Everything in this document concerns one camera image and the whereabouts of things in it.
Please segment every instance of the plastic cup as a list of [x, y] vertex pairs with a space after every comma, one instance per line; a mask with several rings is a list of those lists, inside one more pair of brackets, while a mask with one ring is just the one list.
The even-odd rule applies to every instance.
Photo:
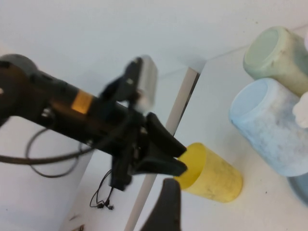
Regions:
[[241, 173], [203, 144], [191, 144], [179, 160], [188, 168], [180, 177], [175, 177], [182, 190], [222, 203], [240, 194]]

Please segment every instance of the white wall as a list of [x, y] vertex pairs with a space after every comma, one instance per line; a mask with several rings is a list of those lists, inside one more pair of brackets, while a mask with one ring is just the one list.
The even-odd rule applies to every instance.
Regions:
[[[155, 106], [151, 111], [157, 114], [162, 124], [167, 122], [186, 72], [187, 68], [184, 68], [161, 76], [158, 79]], [[64, 220], [61, 231], [70, 231], [82, 224], [85, 224], [86, 229], [90, 231], [100, 231], [103, 229], [111, 231], [124, 230], [141, 188], [144, 175], [134, 176], [132, 183], [124, 192], [114, 190], [111, 196], [111, 204], [115, 206], [114, 210], [90, 208], [90, 199], [110, 167], [110, 155], [100, 151], [96, 151], [93, 154], [78, 187], [74, 204]], [[108, 196], [110, 190], [108, 183], [109, 178], [106, 179], [100, 191], [101, 199], [106, 199]], [[73, 215], [79, 215], [79, 217], [70, 221]]]
[[247, 45], [267, 27], [306, 24], [307, 7], [306, 0], [2, 0], [0, 34], [42, 64], [95, 65], [104, 78], [144, 53], [164, 74], [201, 71], [205, 60]]

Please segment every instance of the black cable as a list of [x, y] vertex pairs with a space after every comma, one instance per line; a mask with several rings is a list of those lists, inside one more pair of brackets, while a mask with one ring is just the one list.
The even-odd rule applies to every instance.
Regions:
[[[30, 155], [30, 149], [31, 149], [31, 146], [33, 144], [33, 142], [40, 136], [42, 135], [44, 132], [52, 129], [56, 123], [56, 116], [55, 114], [53, 113], [53, 111], [49, 111], [48, 113], [48, 117], [50, 119], [52, 119], [52, 124], [50, 126], [48, 126], [47, 128], [44, 128], [40, 131], [38, 131], [36, 134], [34, 134], [34, 136], [32, 136], [32, 138], [29, 140], [27, 146], [26, 146], [26, 149], [25, 149], [25, 156], [26, 158], [28, 159], [29, 158], [29, 155]], [[79, 151], [81, 151], [81, 146], [82, 146], [82, 143], [79, 143]], [[79, 157], [76, 157], [75, 159], [75, 162], [74, 164], [65, 172], [65, 173], [61, 173], [61, 174], [56, 174], [56, 175], [48, 175], [48, 174], [44, 174], [44, 173], [41, 173], [40, 171], [38, 171], [36, 168], [34, 168], [32, 165], [30, 165], [30, 167], [32, 168], [32, 170], [39, 174], [40, 176], [42, 177], [46, 177], [46, 178], [60, 178], [60, 177], [64, 177], [64, 176], [67, 176], [68, 174], [70, 174], [77, 166], [79, 162]]]
[[[101, 183], [98, 187], [98, 189], [96, 190], [96, 192], [93, 194], [91, 200], [90, 200], [90, 207], [91, 208], [104, 208], [104, 207], [107, 207], [109, 210], [113, 210], [114, 209], [114, 206], [113, 205], [109, 205], [110, 204], [110, 196], [114, 190], [114, 187], [111, 187], [111, 190], [109, 192], [109, 195], [106, 199], [106, 201], [104, 200], [101, 200], [101, 201], [98, 201], [98, 194], [99, 194], [99, 191], [103, 185], [103, 182], [105, 181], [105, 179], [111, 174], [111, 169], [105, 174], [105, 176], [103, 177], [103, 179], [101, 180]], [[92, 201], [94, 199], [96, 195], [96, 205], [92, 205]]]
[[65, 155], [61, 155], [61, 156], [46, 157], [46, 158], [20, 158], [20, 157], [0, 155], [0, 162], [8, 163], [8, 164], [16, 164], [16, 165], [44, 165], [44, 164], [50, 164], [50, 163], [60, 162], [64, 160], [69, 160], [72, 158], [76, 158], [76, 157], [88, 154], [89, 152], [95, 149], [101, 149], [102, 147], [107, 145], [109, 142], [111, 142], [119, 133], [121, 133], [124, 130], [126, 125], [130, 122], [131, 118], [132, 118], [132, 114], [129, 113], [126, 116], [126, 118], [114, 130], [112, 130], [108, 134], [107, 137], [98, 141], [96, 144], [94, 144], [90, 148], [86, 148], [78, 152], [72, 152], [72, 153], [68, 153]]

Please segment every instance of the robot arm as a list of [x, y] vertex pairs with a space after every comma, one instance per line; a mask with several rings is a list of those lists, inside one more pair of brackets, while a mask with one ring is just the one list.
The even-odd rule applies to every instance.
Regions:
[[[0, 57], [0, 121], [4, 124], [14, 115], [47, 128], [53, 122], [52, 130], [90, 144], [91, 150], [112, 155], [110, 186], [123, 191], [132, 175], [179, 176], [186, 170], [185, 164], [175, 159], [186, 148], [168, 133], [155, 114], [142, 114], [154, 103], [155, 82], [156, 67], [152, 60], [137, 58], [128, 64], [121, 77], [95, 97], [40, 71], [24, 56], [4, 55]], [[123, 101], [128, 102], [128, 107], [118, 103]], [[112, 137], [110, 134], [124, 123], [124, 128]], [[0, 161], [33, 165], [75, 156], [46, 159], [0, 156]]]

